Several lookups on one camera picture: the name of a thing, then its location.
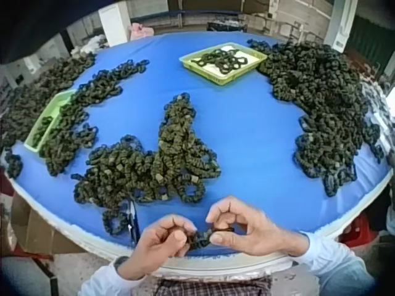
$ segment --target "scissors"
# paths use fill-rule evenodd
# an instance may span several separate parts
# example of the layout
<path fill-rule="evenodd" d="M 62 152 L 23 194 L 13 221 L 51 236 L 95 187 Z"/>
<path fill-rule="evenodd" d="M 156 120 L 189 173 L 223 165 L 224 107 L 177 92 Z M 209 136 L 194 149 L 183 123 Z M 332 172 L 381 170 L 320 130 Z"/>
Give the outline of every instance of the scissors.
<path fill-rule="evenodd" d="M 138 240 L 140 239 L 140 231 L 137 224 L 136 208 L 135 203 L 130 198 L 128 199 L 128 229 L 130 232 L 131 244 L 137 246 Z"/>

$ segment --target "yellow-green tray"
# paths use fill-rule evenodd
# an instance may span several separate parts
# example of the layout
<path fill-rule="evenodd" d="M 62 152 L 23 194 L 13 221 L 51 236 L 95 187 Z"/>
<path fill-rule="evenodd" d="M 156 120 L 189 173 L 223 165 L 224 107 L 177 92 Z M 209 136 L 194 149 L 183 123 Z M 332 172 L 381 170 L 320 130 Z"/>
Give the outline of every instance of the yellow-green tray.
<path fill-rule="evenodd" d="M 197 58 L 201 57 L 203 54 L 207 54 L 209 52 L 212 52 L 214 49 L 220 49 L 224 46 L 232 46 L 233 48 L 239 49 L 240 51 L 243 51 L 246 54 L 249 54 L 250 56 L 258 58 L 258 60 L 249 64 L 249 65 L 246 65 L 245 67 L 241 67 L 238 70 L 233 70 L 232 72 L 230 72 L 229 74 L 227 74 L 225 76 L 218 76 L 215 73 L 207 71 L 206 69 L 198 66 L 197 63 L 191 62 L 191 60 L 197 59 Z M 201 51 L 196 51 L 192 54 L 184 55 L 183 57 L 180 57 L 180 61 L 183 63 L 185 68 L 190 69 L 191 71 L 202 75 L 203 77 L 207 78 L 208 80 L 213 81 L 214 83 L 217 83 L 219 85 L 224 85 L 224 84 L 227 84 L 228 82 L 231 82 L 232 80 L 235 80 L 237 77 L 240 77 L 241 75 L 247 73 L 248 71 L 251 71 L 252 69 L 256 68 L 266 58 L 267 58 L 267 55 L 265 55 L 259 51 L 255 51 L 251 48 L 242 46 L 240 44 L 229 42 L 229 43 L 223 43 L 223 44 L 220 44 L 217 46 L 212 46 L 212 47 L 203 49 Z"/>
<path fill-rule="evenodd" d="M 54 128 L 58 122 L 59 122 L 59 113 L 60 113 L 60 107 L 65 105 L 71 98 L 72 94 L 75 93 L 75 89 L 71 89 L 69 91 L 62 91 L 59 94 L 56 94 L 52 100 L 49 102 L 49 104 L 45 107 L 41 115 L 38 117 L 35 125 L 33 125 L 29 135 L 26 138 L 26 141 L 24 143 L 25 147 L 35 153 L 37 153 L 41 146 L 44 144 L 46 138 L 48 137 L 49 131 Z M 43 120 L 43 117 L 51 116 L 53 119 L 51 123 L 49 124 L 47 130 L 41 137 L 40 142 L 38 143 L 37 147 L 33 147 L 33 137 L 37 132 L 37 129 L 41 125 L 41 121 Z"/>

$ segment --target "human hand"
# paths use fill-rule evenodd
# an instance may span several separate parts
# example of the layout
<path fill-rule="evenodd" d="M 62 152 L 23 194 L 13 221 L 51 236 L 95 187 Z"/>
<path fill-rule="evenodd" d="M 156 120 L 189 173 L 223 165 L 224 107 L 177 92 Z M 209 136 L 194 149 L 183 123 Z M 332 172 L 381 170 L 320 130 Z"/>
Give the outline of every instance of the human hand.
<path fill-rule="evenodd" d="M 169 257 L 183 257 L 189 250 L 186 234 L 195 231 L 195 225 L 182 216 L 163 217 L 143 231 L 131 257 L 119 266 L 119 275 L 128 280 L 141 279 L 160 268 Z"/>
<path fill-rule="evenodd" d="M 217 231 L 211 235 L 210 242 L 248 255 L 263 256 L 280 251 L 301 256 L 309 248 L 306 236 L 279 228 L 263 211 L 230 195 L 211 206 L 206 222 L 213 223 L 215 229 L 238 223 L 245 235 Z"/>

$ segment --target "plaid shirt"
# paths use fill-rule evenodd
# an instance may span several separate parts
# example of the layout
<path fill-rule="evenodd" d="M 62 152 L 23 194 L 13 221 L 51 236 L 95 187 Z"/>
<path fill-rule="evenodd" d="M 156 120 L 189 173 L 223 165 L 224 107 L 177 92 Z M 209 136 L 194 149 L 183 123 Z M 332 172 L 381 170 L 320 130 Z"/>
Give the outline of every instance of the plaid shirt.
<path fill-rule="evenodd" d="M 161 279 L 155 296 L 270 296 L 272 277 L 238 282 L 186 282 Z"/>

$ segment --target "blue tablecloth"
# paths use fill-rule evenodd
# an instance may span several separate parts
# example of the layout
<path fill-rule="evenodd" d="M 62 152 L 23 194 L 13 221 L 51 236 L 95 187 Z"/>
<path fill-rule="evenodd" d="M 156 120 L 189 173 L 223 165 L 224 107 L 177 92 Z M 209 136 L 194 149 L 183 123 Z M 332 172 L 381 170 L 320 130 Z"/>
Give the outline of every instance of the blue tablecloth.
<path fill-rule="evenodd" d="M 149 59 L 143 74 L 121 82 L 123 93 L 99 106 L 89 107 L 90 125 L 98 126 L 98 141 L 111 145 L 124 136 L 137 136 L 146 150 L 157 150 L 159 124 L 164 105 L 182 92 L 191 95 L 197 115 L 193 128 L 218 155 L 222 174 L 206 182 L 206 195 L 197 205 L 182 204 L 178 198 L 137 206 L 140 230 L 160 217 L 176 213 L 191 219 L 200 230 L 208 225 L 209 207 L 228 194 L 261 208 L 282 227 L 315 231 L 355 207 L 388 173 L 384 161 L 378 165 L 364 145 L 355 158 L 358 180 L 343 186 L 328 198 L 320 179 L 309 179 L 293 162 L 295 139 L 302 134 L 301 109 L 276 100 L 268 78 L 253 70 L 236 81 L 217 86 L 183 68 L 181 56 L 226 42 L 247 45 L 250 38 L 274 39 L 247 33 L 193 32 L 144 38 L 101 51 L 93 67 L 84 72 L 74 88 L 86 83 L 102 69 L 112 69 L 128 59 Z M 22 143 L 14 152 L 23 160 L 17 182 L 50 212 L 107 241 L 128 245 L 125 233 L 111 237 L 102 225 L 103 209 L 74 202 L 72 173 L 83 174 L 89 150 L 81 150 L 66 174 L 51 177 L 43 159 Z M 208 247 L 194 254 L 220 255 L 226 249 Z"/>

